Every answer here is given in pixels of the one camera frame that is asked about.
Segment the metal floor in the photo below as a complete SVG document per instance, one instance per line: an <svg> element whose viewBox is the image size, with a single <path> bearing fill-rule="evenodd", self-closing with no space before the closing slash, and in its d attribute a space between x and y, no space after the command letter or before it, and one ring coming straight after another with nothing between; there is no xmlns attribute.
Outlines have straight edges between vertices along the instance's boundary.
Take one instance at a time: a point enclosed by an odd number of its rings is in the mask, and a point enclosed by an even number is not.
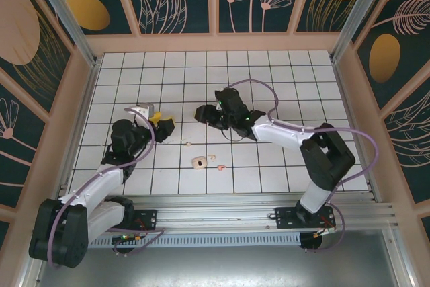
<svg viewBox="0 0 430 287"><path fill-rule="evenodd" d="M45 267L40 287L393 287L382 235L347 232L322 253L297 246L153 248L129 258L91 249L75 269Z"/></svg>

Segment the white grid floor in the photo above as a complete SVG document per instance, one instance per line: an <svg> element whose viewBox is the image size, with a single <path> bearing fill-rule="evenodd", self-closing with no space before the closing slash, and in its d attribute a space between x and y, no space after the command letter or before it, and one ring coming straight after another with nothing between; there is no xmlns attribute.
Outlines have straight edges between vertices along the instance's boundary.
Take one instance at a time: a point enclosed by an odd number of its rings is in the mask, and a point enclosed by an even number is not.
<svg viewBox="0 0 430 287"><path fill-rule="evenodd" d="M214 90L242 79L258 79L273 86L279 108L273 116L307 126L328 122L349 126L328 53L325 51L149 52L105 54L69 189L81 185L97 169L110 129L119 119L132 120L125 107L150 102L176 128L165 143L137 166L132 177L113 194L221 194L302 192L310 182L300 151L244 139L229 142L217 129L194 120L196 108L215 101ZM273 107L271 92L258 84L236 87L249 109ZM238 140L234 132L226 135ZM341 136L361 166L353 137ZM190 142L190 147L183 144ZM191 160L208 158L208 168L196 171ZM227 166L223 171L217 166ZM364 177L340 190L368 190Z"/></svg>

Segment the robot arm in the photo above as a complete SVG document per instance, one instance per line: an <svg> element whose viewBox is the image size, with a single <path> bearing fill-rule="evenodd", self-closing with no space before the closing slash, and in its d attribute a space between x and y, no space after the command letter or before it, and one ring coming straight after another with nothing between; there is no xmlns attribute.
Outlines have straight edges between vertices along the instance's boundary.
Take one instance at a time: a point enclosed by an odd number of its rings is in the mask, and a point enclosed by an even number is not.
<svg viewBox="0 0 430 287"><path fill-rule="evenodd" d="M337 132L310 132L315 128L269 119L265 112L249 111L236 89L215 91L217 106L196 110L195 119L220 130L233 128L243 138L300 149L311 183L296 206L297 217L307 223L324 206L331 191L355 163L355 157ZM322 124L320 128L332 128Z"/></svg>
<svg viewBox="0 0 430 287"><path fill-rule="evenodd" d="M151 105L133 109L148 116L155 133L155 141L163 142L173 132L175 128L173 119L159 120L160 113L151 116L153 114ZM74 268L81 263L92 240L112 227L130 226L134 213L132 201L121 196L108 196L131 176L136 165L111 171L106 169L135 161L145 150L151 141L151 132L141 121L136 117L135 123L123 119L113 124L112 143L108 146L95 174L99 178L89 184L67 206L55 230L52 244L54 263ZM47 260L48 240L54 219L58 211L78 190L79 188L58 200L47 199L40 205L30 242L30 257Z"/></svg>

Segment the wall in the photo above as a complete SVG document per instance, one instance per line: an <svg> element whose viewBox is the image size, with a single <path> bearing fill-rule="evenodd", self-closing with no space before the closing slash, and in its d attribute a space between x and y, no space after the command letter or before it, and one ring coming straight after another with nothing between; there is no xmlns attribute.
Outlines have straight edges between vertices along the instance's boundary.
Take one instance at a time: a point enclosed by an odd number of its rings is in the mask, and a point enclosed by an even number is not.
<svg viewBox="0 0 430 287"><path fill-rule="evenodd" d="M429 9L430 0L376 1L339 63L357 126L377 139L374 177L422 286L430 286Z"/></svg>
<svg viewBox="0 0 430 287"><path fill-rule="evenodd" d="M66 0L95 51L331 50L356 0Z"/></svg>
<svg viewBox="0 0 430 287"><path fill-rule="evenodd" d="M0 286L28 256L89 67L43 0L0 0Z"/></svg>

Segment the small beige object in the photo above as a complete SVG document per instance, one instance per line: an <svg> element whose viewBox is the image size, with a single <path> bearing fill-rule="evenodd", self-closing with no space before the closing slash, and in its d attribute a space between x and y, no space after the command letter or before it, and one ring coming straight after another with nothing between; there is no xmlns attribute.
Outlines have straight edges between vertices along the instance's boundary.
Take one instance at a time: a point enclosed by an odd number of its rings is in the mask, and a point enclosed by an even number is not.
<svg viewBox="0 0 430 287"><path fill-rule="evenodd" d="M193 164L194 169L203 169L208 166L208 161L204 156L194 158L191 163Z"/></svg>

